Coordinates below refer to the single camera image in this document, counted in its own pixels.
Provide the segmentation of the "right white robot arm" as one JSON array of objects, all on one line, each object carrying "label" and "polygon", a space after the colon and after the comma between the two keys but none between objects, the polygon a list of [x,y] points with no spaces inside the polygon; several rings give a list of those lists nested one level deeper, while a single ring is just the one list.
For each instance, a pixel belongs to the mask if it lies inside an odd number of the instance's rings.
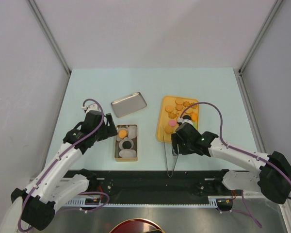
[{"label": "right white robot arm", "polygon": [[220,195],[230,190],[246,190],[260,192],[277,204],[291,199],[291,165],[280,152],[244,151],[223,142],[214,133],[200,133],[190,123],[181,124],[171,135],[171,141],[174,155],[205,155],[245,169],[245,173],[224,171],[223,177],[214,182],[214,190]]}]

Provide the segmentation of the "metal tongs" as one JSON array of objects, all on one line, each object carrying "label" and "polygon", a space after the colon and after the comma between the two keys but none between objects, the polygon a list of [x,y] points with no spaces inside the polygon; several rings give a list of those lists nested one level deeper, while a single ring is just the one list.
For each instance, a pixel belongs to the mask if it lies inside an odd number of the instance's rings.
[{"label": "metal tongs", "polygon": [[173,175],[174,175],[174,172],[176,170],[176,166],[177,166],[177,163],[178,163],[178,155],[174,155],[172,154],[172,158],[174,159],[174,163],[173,163],[173,166],[172,168],[170,167],[170,155],[168,154],[168,149],[167,149],[167,143],[165,141],[165,130],[164,130],[164,126],[162,126],[162,139],[163,139],[163,150],[164,150],[164,156],[165,156],[165,166],[166,166],[166,173],[167,173],[167,176],[168,178],[172,178]]}]

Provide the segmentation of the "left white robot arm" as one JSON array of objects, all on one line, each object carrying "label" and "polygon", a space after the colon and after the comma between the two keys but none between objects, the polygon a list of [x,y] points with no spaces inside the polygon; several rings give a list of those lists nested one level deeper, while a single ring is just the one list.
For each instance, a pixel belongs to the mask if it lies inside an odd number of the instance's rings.
[{"label": "left white robot arm", "polygon": [[97,176],[86,169],[78,171],[66,184],[59,182],[95,142],[116,134],[110,113],[86,108],[84,121],[66,134],[60,149],[44,170],[24,189],[16,188],[12,192],[12,206],[1,222],[0,233],[26,232],[21,227],[22,222],[30,228],[44,230],[69,200],[81,193],[94,193],[98,187]]}]

